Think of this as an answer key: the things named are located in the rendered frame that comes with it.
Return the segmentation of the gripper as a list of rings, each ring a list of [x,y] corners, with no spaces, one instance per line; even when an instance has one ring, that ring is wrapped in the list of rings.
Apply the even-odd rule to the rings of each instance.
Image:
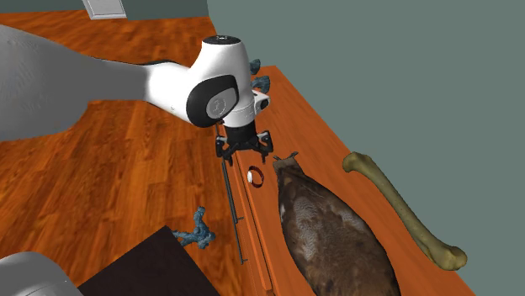
[[[266,163],[266,157],[273,152],[273,141],[268,130],[257,134],[256,124],[251,122],[241,127],[225,127],[226,137],[217,135],[215,137],[216,155],[233,165],[232,155],[235,151],[256,150],[261,154],[262,163]]]

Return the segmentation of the orange wooden chest of drawers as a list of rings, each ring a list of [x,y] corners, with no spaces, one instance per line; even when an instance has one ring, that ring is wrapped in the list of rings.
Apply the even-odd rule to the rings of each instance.
[[[257,131],[268,130],[273,152],[296,152],[303,171],[350,205],[386,249],[402,296],[475,296],[453,271],[430,262],[412,240],[381,192],[366,177],[346,173],[349,149],[276,66],[265,66],[270,104],[256,117]],[[238,151],[227,167],[236,227],[245,262],[241,296],[315,296],[285,245],[278,213],[273,157],[266,163],[255,151]]]

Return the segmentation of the blue-grey twisted figure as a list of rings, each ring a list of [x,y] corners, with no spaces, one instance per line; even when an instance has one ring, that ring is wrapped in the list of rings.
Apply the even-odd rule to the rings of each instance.
[[[194,212],[193,221],[194,229],[192,232],[173,230],[172,234],[180,239],[181,246],[188,246],[196,243],[198,248],[205,249],[211,241],[215,239],[215,233],[209,229],[209,226],[203,221],[205,207],[198,206]]]
[[[250,67],[250,73],[252,75],[256,75],[260,71],[261,61],[259,59],[250,61],[249,67]],[[270,85],[271,85],[271,82],[270,82],[269,76],[255,77],[251,81],[251,87],[258,88],[260,92],[264,94],[267,94],[269,92]]]

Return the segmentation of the brown feathered bird figure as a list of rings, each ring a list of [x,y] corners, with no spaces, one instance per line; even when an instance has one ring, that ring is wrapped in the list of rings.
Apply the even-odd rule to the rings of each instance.
[[[336,194],[304,173],[297,153],[274,157],[285,244],[316,296],[401,296],[385,248]]]

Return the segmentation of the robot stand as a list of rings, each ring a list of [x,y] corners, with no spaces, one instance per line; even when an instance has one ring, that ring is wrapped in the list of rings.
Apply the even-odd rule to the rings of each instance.
[[[83,296],[220,296],[167,226],[78,289]]]

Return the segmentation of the beige long bone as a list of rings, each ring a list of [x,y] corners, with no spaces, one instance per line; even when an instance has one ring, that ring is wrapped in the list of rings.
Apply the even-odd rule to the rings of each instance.
[[[467,254],[457,246],[439,240],[416,216],[400,193],[374,160],[356,151],[342,160],[345,172],[364,175],[383,194],[396,212],[411,238],[422,253],[437,267],[445,271],[458,271],[468,262]]]

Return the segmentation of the white door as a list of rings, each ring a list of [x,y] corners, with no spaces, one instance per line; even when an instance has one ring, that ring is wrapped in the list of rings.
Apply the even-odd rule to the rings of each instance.
[[[88,16],[94,19],[126,19],[121,0],[82,0]]]

